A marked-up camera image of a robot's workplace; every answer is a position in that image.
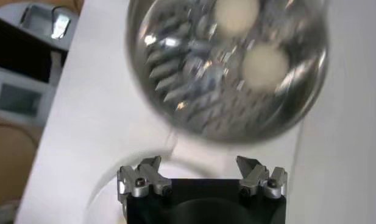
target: white table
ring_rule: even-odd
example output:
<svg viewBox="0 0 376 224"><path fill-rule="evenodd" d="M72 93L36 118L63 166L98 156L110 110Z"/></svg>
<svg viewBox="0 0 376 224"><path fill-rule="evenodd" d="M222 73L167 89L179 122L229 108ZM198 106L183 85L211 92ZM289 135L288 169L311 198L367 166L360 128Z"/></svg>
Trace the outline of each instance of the white table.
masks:
<svg viewBox="0 0 376 224"><path fill-rule="evenodd" d="M370 159L376 164L376 57L368 59L369 51L376 56L376 29L364 23L376 18L376 1L363 4L362 16L356 16L361 6L356 0L331 5L330 70L305 125L272 141L231 147L181 135L157 116L126 60L128 1L87 0L16 223L84 223L89 204L118 166L171 152L171 159L210 170L208 177L237 177L236 155L286 168L288 223L365 223L356 222L365 216L349 204L356 195L363 206L376 205L372 193L360 193L376 195L376 185L368 184L376 180L376 170L367 165ZM361 37L368 42L364 46ZM366 208L362 215L369 214ZM376 223L374 212L369 223Z"/></svg>

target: metal bracket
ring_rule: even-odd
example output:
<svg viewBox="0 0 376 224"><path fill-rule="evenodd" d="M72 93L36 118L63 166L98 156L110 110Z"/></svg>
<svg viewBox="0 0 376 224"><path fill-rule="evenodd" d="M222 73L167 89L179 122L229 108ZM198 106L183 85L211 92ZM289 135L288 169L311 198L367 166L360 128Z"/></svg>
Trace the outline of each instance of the metal bracket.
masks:
<svg viewBox="0 0 376 224"><path fill-rule="evenodd" d="M256 165L251 173L239 181L241 194L244 197L251 197L257 194L258 187L263 186L264 181L269 178L269 171L265 166Z"/></svg>
<svg viewBox="0 0 376 224"><path fill-rule="evenodd" d="M286 184L288 173L284 168L276 167L273 173L264 184L264 195L267 198L278 199L282 195L286 196Z"/></svg>
<svg viewBox="0 0 376 224"><path fill-rule="evenodd" d="M286 196L288 174L284 168L276 167L269 178L269 171L256 159L242 156L236 158L243 179L239 181L240 194L251 197L257 194L258 188L263 187L265 197L278 199Z"/></svg>
<svg viewBox="0 0 376 224"><path fill-rule="evenodd" d="M142 198L149 194L149 186L161 196L171 194L171 180L158 173L161 157L146 158L140 162L136 170L131 166L120 167L117 173L118 199L121 203L130 194Z"/></svg>

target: white ball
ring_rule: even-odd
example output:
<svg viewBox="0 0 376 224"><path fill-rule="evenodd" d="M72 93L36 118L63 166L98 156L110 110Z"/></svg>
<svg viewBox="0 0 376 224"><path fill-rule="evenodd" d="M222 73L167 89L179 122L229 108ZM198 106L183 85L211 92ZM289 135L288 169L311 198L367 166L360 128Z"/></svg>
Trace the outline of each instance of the white ball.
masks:
<svg viewBox="0 0 376 224"><path fill-rule="evenodd" d="M258 0L218 0L215 20L221 34L239 37L254 25L260 11Z"/></svg>
<svg viewBox="0 0 376 224"><path fill-rule="evenodd" d="M245 55L242 74L253 89L274 91L289 69L286 53L270 44L258 44Z"/></svg>

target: stainless steel bowl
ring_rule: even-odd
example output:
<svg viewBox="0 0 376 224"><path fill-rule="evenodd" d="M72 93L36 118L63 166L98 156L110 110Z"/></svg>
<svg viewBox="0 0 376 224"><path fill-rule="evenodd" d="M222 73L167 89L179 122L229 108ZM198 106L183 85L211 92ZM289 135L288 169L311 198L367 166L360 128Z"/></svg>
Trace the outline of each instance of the stainless steel bowl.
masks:
<svg viewBox="0 0 376 224"><path fill-rule="evenodd" d="M150 102L175 126L223 142L254 142L292 127L319 94L327 31L309 0L261 0L243 37L226 38L213 16L216 0L132 0L128 42L135 75ZM289 72L271 92L247 86L244 53L275 43Z"/></svg>

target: screw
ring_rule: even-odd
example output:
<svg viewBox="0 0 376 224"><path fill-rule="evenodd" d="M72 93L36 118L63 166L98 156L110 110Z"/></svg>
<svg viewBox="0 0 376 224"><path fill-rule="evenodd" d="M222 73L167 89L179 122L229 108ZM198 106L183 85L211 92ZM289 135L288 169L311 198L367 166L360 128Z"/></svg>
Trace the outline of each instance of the screw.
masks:
<svg viewBox="0 0 376 224"><path fill-rule="evenodd" d="M276 188L277 187L277 181L275 179L268 179L268 187Z"/></svg>
<svg viewBox="0 0 376 224"><path fill-rule="evenodd" d="M162 195L165 197L170 197L172 193L173 191L170 187L164 187L162 190Z"/></svg>
<svg viewBox="0 0 376 224"><path fill-rule="evenodd" d="M249 198L250 197L250 189L244 187L239 191L239 195L243 198Z"/></svg>
<svg viewBox="0 0 376 224"><path fill-rule="evenodd" d="M146 179L143 177L137 178L135 181L135 186L136 187L143 187L146 184Z"/></svg>

